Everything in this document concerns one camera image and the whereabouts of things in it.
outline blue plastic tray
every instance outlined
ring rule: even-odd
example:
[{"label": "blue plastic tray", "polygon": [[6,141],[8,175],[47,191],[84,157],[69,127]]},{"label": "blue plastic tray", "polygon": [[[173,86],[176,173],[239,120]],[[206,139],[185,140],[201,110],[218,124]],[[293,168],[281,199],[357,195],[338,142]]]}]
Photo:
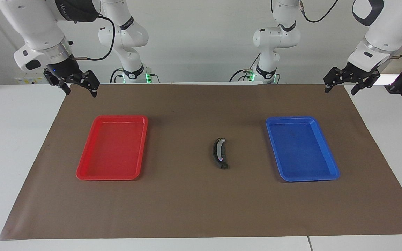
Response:
[{"label": "blue plastic tray", "polygon": [[266,120],[280,176],[289,182],[329,181],[340,173],[313,117],[271,117]]}]

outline red tray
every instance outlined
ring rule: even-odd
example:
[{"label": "red tray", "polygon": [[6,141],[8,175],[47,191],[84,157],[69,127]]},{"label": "red tray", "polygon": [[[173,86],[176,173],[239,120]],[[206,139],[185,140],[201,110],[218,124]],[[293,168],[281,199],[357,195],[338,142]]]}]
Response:
[{"label": "red tray", "polygon": [[147,133],[145,116],[98,116],[77,168],[84,181],[130,181],[141,172]]}]

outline white robotic arm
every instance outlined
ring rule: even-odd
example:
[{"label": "white robotic arm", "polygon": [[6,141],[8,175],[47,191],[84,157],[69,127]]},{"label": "white robotic arm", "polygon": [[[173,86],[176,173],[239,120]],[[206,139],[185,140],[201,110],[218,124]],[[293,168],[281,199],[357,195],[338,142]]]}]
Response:
[{"label": "white robotic arm", "polygon": [[402,0],[355,0],[353,16],[368,32],[342,70],[333,67],[325,76],[325,92],[337,84],[357,82],[351,93],[372,87],[377,68],[402,46]]},{"label": "white robotic arm", "polygon": [[[113,50],[118,55],[124,79],[128,83],[147,81],[147,67],[142,64],[139,53],[133,49],[148,43],[148,33],[131,16],[126,0],[102,0],[106,16],[116,24],[116,38]],[[101,28],[99,40],[106,47],[111,46],[112,30]]]},{"label": "white robotic arm", "polygon": [[254,34],[254,45],[260,49],[260,60],[252,71],[254,81],[272,83],[280,56],[274,50],[290,48],[300,41],[300,31],[296,28],[296,14],[299,10],[298,0],[275,0],[273,17],[278,27],[257,30]]},{"label": "white robotic arm", "polygon": [[44,74],[49,83],[67,95],[67,83],[88,89],[93,97],[97,95],[99,80],[92,71],[83,73],[79,69],[57,21],[92,22],[101,10],[99,0],[0,0],[0,9],[25,41],[14,54],[22,70],[46,67]]}]

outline brown mat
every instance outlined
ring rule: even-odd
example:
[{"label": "brown mat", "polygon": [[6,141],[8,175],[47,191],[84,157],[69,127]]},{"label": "brown mat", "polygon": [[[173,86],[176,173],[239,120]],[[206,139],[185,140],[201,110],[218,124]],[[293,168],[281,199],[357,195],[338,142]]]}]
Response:
[{"label": "brown mat", "polygon": [[[102,114],[150,119],[138,180],[75,177]],[[270,116],[314,116],[341,177],[282,181]],[[230,170],[212,158],[219,137]],[[343,87],[104,85],[65,98],[0,239],[378,234],[402,234],[402,188]]]}]

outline white table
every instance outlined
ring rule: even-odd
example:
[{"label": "white table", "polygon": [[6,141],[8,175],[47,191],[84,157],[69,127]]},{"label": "white table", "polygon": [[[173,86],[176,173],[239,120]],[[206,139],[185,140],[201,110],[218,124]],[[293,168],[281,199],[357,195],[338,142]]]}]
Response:
[{"label": "white table", "polygon": [[[63,99],[47,85],[0,85],[0,232]],[[402,186],[401,96],[373,87],[352,100]],[[314,251],[402,250],[402,235],[0,241],[0,250],[308,251],[310,245]]]}]

